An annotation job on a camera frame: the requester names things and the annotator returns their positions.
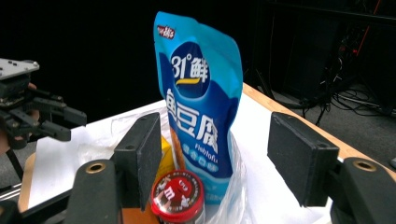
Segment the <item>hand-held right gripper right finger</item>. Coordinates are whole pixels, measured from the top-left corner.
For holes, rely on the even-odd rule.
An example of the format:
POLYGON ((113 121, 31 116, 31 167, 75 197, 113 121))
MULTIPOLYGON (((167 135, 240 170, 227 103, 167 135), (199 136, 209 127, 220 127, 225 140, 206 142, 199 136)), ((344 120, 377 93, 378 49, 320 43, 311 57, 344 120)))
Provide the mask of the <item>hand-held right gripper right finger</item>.
POLYGON ((273 112, 267 156, 300 206, 324 206, 326 173, 335 167, 339 147, 300 119, 273 112))

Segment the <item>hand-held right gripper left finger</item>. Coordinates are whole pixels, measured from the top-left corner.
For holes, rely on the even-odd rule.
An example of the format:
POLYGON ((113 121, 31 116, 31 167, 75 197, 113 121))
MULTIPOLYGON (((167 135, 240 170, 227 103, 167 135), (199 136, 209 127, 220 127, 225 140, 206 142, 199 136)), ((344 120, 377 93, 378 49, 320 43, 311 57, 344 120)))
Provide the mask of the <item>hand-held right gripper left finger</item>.
POLYGON ((113 154, 123 208, 146 210, 162 156, 160 114, 138 118, 113 154))

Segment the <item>clear plastic bag with smiley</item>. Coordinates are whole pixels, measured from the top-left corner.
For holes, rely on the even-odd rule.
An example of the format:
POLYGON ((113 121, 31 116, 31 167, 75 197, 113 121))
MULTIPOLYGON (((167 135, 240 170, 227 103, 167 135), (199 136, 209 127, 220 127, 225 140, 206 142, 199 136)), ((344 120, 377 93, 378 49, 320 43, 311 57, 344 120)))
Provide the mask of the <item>clear plastic bag with smiley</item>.
MULTIPOLYGON (((167 111, 164 106, 151 109, 134 109, 119 115, 95 121, 74 130, 81 139, 78 141, 80 164, 97 159, 109 159, 116 144, 141 117, 158 112, 161 117, 161 131, 166 142, 172 147, 167 111)), ((232 147, 233 175, 222 202, 206 206, 205 224, 251 224, 248 205, 248 176, 245 164, 233 134, 229 135, 232 147)))

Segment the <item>aluminium floor rail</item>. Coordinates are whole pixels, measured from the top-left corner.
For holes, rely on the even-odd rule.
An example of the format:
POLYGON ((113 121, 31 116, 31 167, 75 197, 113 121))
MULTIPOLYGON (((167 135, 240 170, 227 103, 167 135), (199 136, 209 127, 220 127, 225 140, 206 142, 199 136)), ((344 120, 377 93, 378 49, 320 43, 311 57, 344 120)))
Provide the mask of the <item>aluminium floor rail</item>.
POLYGON ((17 201, 21 194, 21 183, 0 188, 0 201, 17 201))

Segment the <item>red-lidded jar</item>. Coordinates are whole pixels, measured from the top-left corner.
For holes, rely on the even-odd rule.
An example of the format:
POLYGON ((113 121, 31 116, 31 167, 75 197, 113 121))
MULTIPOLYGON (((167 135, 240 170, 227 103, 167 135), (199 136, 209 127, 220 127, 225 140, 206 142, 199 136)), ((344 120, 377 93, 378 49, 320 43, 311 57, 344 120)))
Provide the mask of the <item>red-lidded jar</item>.
POLYGON ((153 185, 150 207, 161 224, 205 224, 203 183, 190 171, 169 172, 153 185))

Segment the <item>blue snack pouch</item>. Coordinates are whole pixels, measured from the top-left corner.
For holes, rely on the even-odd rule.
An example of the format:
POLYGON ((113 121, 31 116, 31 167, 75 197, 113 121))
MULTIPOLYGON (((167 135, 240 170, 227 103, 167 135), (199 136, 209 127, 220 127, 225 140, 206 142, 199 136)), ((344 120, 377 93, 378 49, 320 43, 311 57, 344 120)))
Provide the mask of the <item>blue snack pouch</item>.
POLYGON ((233 174, 230 128, 243 89, 239 48, 210 26, 161 11, 153 37, 177 165, 201 178, 207 203, 219 204, 233 174))

